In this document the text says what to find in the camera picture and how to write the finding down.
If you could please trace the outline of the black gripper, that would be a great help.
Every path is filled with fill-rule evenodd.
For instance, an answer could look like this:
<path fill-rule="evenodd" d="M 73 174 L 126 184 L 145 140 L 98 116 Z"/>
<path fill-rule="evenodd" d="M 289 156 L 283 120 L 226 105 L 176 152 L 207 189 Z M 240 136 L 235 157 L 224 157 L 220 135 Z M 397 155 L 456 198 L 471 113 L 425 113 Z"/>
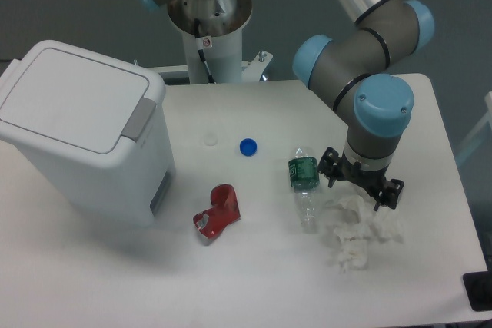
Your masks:
<path fill-rule="evenodd" d="M 346 157 L 340 157 L 332 147 L 328 147 L 317 166 L 317 172 L 323 174 L 328 186 L 333 187 L 336 181 L 349 181 L 365 189 L 375 200 L 373 210 L 380 207 L 395 210 L 404 188 L 404 182 L 398 179 L 385 179 L 387 167 L 377 171 L 366 171 L 355 164 L 350 164 Z"/>

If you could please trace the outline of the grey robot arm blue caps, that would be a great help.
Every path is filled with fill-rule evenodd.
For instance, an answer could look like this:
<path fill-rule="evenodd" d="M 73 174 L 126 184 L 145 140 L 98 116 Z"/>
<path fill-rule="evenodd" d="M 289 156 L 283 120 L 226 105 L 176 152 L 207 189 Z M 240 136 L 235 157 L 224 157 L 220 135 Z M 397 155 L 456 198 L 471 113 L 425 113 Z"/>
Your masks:
<path fill-rule="evenodd" d="M 195 84 L 243 82 L 242 29 L 251 0 L 140 0 L 166 8 L 181 32 L 189 80 Z M 346 125 L 342 152 L 328 148 L 318 170 L 329 181 L 364 189 L 376 207 L 395 208 L 403 181 L 386 171 L 408 126 L 414 95 L 407 82 L 390 76 L 394 63 L 433 37 L 431 11 L 418 1 L 338 0 L 356 28 L 337 43 L 315 35 L 296 51 L 293 72 Z"/>

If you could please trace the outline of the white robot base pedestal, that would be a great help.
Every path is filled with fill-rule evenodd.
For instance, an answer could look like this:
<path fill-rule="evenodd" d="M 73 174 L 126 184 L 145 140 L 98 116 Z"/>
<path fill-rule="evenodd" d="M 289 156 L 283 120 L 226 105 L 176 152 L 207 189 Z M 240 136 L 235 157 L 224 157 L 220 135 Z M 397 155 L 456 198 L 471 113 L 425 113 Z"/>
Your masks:
<path fill-rule="evenodd" d="M 181 33 L 191 84 L 264 81 L 273 55 L 243 59 L 243 30 L 252 0 L 174 0 L 169 18 Z"/>

